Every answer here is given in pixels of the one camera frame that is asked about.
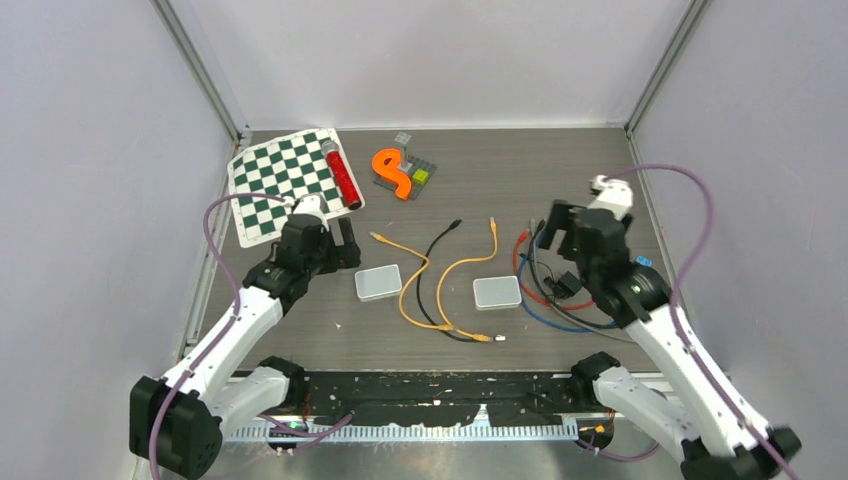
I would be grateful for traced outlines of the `red toy microphone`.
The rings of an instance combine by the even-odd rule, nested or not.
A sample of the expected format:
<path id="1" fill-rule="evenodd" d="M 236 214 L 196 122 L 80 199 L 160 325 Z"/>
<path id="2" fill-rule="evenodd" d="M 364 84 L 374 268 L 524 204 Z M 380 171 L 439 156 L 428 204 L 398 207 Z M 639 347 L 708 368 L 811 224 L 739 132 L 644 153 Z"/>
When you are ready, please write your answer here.
<path id="1" fill-rule="evenodd" d="M 352 211 L 360 209 L 364 202 L 341 154 L 339 145 L 333 140 L 325 140 L 321 143 L 321 152 L 332 171 L 345 206 Z"/>

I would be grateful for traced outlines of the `orange S-shaped toy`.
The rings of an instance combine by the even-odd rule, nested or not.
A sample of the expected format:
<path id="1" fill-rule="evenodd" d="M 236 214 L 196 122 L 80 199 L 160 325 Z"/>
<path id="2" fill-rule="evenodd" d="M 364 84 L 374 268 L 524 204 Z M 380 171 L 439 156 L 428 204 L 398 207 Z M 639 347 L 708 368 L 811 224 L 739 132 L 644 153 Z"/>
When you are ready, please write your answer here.
<path id="1" fill-rule="evenodd" d="M 372 158 L 372 170 L 384 181 L 394 185 L 394 194 L 400 200 L 408 200 L 412 192 L 412 181 L 400 170 L 404 155 L 400 149 L 386 148 Z"/>

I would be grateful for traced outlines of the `grey lego tower piece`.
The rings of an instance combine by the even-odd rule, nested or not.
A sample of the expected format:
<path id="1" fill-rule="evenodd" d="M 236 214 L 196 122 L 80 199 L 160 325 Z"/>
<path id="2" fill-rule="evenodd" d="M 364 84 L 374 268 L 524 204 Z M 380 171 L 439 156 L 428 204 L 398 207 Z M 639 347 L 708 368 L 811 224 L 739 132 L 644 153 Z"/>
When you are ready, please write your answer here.
<path id="1" fill-rule="evenodd" d="M 395 137 L 395 142 L 401 146 L 401 162 L 398 169 L 407 174 L 412 168 L 412 164 L 408 160 L 407 146 L 411 140 L 411 135 L 406 132 L 399 132 Z"/>

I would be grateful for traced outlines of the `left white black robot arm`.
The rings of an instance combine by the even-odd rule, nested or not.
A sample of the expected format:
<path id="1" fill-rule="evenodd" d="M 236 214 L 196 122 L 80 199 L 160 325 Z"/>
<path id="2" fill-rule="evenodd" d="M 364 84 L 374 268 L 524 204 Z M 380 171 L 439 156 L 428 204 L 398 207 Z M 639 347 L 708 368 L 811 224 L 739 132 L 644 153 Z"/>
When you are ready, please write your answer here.
<path id="1" fill-rule="evenodd" d="M 342 242 L 313 214 L 294 214 L 269 255 L 252 267 L 225 314 L 201 342 L 160 378 L 141 377 L 130 391 L 129 450 L 155 471 L 201 478 L 223 442 L 257 415 L 298 412 L 305 372 L 277 356 L 246 379 L 229 380 L 249 351 L 308 291 L 317 275 L 361 264 L 352 223 L 338 221 Z"/>

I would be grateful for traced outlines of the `yellow-green lego brick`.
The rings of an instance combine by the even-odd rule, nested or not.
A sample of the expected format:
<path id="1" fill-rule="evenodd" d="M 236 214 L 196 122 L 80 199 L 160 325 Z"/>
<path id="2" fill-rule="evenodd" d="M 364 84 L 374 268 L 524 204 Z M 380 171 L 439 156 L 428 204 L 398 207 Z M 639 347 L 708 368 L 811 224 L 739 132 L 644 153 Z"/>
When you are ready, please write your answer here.
<path id="1" fill-rule="evenodd" d="M 415 185 L 424 186 L 430 178 L 430 173 L 423 169 L 416 170 L 412 175 L 412 181 Z"/>

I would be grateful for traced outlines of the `green white chessboard mat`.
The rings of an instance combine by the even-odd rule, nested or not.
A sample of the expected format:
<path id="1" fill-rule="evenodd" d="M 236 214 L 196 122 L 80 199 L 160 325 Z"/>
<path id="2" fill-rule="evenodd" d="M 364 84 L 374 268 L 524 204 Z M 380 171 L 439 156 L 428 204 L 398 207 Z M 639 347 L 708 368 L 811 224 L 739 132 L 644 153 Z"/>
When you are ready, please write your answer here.
<path id="1" fill-rule="evenodd" d="M 245 198 L 242 196 L 245 193 L 295 200 L 320 194 L 325 201 L 326 218 L 335 219 L 353 212 L 322 152 L 327 141 L 341 144 L 334 128 L 301 130 L 248 147 L 228 163 L 228 192 L 240 196 L 231 201 L 231 209 L 242 248 L 279 238 L 292 212 L 276 201 Z"/>

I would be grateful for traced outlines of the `black mounting base plate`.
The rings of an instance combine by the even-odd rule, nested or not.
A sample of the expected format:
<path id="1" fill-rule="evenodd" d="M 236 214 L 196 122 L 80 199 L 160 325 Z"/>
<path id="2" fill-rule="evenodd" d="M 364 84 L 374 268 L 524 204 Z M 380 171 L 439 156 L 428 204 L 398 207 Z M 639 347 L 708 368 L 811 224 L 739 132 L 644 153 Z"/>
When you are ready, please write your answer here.
<path id="1" fill-rule="evenodd" d="M 610 410 L 568 373 L 312 371 L 267 412 L 321 425 L 350 414 L 354 426 L 370 427 L 467 426 L 485 413 L 505 427 L 555 425 L 563 415 L 607 418 Z"/>

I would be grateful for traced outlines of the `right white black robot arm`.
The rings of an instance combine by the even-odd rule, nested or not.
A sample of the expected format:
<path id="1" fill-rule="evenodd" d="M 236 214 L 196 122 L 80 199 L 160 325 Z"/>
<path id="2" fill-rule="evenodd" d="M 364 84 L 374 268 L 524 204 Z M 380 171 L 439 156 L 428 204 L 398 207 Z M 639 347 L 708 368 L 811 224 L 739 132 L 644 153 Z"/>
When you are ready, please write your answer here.
<path id="1" fill-rule="evenodd" d="M 801 440 L 751 407 L 703 351 L 662 275 L 631 259 L 631 219 L 628 212 L 556 200 L 537 242 L 547 249 L 564 232 L 558 254 L 576 264 L 596 306 L 648 354 L 679 400 L 643 385 L 605 352 L 572 367 L 572 400 L 584 410 L 603 405 L 629 418 L 675 458 L 686 479 L 789 473 Z"/>

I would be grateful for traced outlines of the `white network switch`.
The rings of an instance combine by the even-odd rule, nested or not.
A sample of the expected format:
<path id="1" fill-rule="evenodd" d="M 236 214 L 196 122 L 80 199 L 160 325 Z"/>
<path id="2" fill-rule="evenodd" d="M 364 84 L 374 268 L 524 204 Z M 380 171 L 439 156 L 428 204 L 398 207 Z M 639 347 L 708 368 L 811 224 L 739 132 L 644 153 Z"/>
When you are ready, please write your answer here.
<path id="1" fill-rule="evenodd" d="M 515 275 L 478 278 L 472 282 L 474 305 L 479 311 L 510 309 L 522 302 Z"/>
<path id="2" fill-rule="evenodd" d="M 403 286 L 397 264 L 359 270 L 354 275 L 354 284 L 361 302 L 398 296 Z"/>

